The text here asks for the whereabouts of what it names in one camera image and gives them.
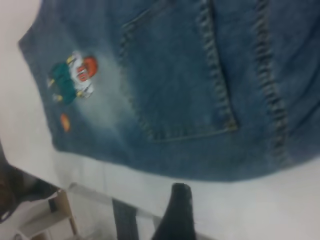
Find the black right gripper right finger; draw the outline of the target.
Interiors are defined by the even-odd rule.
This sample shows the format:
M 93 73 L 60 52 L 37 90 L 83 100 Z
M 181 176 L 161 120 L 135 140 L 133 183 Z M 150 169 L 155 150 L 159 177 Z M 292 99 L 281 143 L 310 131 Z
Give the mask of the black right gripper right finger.
M 193 197 L 190 186 L 187 184 L 184 185 L 185 197 L 186 197 L 186 207 L 185 214 L 183 217 L 184 221 L 184 239 L 185 240 L 196 240 L 197 235 L 195 231 L 195 222 L 194 222 L 194 214 L 193 214 Z

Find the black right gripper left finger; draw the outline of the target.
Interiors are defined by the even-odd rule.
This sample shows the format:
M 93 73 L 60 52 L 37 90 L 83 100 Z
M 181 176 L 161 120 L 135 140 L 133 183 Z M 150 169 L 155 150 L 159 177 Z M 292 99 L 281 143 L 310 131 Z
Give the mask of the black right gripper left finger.
M 171 195 L 165 214 L 160 221 L 152 240 L 182 240 L 184 216 L 184 185 L 175 183 L 171 188 Z

